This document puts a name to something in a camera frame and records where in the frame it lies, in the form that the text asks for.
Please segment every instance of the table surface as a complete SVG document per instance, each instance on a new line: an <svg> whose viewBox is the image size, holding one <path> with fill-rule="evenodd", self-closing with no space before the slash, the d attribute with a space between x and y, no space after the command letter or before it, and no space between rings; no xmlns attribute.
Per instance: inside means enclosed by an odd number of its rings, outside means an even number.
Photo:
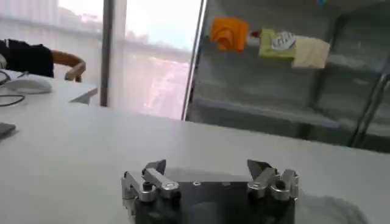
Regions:
<svg viewBox="0 0 390 224"><path fill-rule="evenodd" d="M388 223L390 155L79 103L16 107L1 120L18 127L0 142L1 223L129 223L120 176L163 158L171 169L246 178L246 159L267 161L296 170L305 194Z"/></svg>
<svg viewBox="0 0 390 224"><path fill-rule="evenodd" d="M16 79L21 72L15 72L10 70L3 70L11 77ZM47 104L47 103L69 103L69 102L86 102L89 98L97 94L98 88L86 83L69 82L60 79L52 79L48 77L42 77L46 79L52 85L52 92L47 94L33 94L25 95L26 98L19 104L13 107L21 105L32 105L32 104ZM0 88L0 94L11 94L12 91L6 88Z"/></svg>

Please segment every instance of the towel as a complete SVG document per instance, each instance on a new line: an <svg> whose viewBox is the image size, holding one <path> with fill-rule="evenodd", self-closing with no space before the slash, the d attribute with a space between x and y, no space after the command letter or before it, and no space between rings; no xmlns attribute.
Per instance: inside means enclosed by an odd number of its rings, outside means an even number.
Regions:
<svg viewBox="0 0 390 224"><path fill-rule="evenodd" d="M263 29L260 35L261 57L294 58L296 54L295 36L289 32L276 32Z"/></svg>
<svg viewBox="0 0 390 224"><path fill-rule="evenodd" d="M235 18L216 18L211 28L211 41L218 42L220 50L243 51L248 24Z"/></svg>
<svg viewBox="0 0 390 224"><path fill-rule="evenodd" d="M320 39L296 36L293 68L325 68L330 44Z"/></svg>

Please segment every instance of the metal shelf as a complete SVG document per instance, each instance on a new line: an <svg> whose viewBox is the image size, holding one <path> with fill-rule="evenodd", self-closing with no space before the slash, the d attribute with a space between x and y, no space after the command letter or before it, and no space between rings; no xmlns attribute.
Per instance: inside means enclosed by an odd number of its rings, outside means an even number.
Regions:
<svg viewBox="0 0 390 224"><path fill-rule="evenodd" d="M303 124L339 127L338 122L305 105L201 83L196 85L193 103Z"/></svg>

